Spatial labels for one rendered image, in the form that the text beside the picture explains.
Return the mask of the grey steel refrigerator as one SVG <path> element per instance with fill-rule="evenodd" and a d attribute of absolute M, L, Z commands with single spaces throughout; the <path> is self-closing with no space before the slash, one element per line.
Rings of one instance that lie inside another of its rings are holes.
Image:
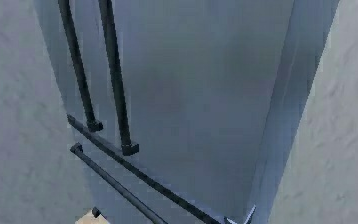
<path fill-rule="evenodd" d="M 111 0 L 139 145 L 131 156 L 98 0 L 69 1 L 97 132 L 86 124 L 58 1 L 34 4 L 71 147 L 80 143 L 168 224 L 267 224 L 339 0 Z M 70 154 L 108 220 L 132 224 L 113 187 Z"/>

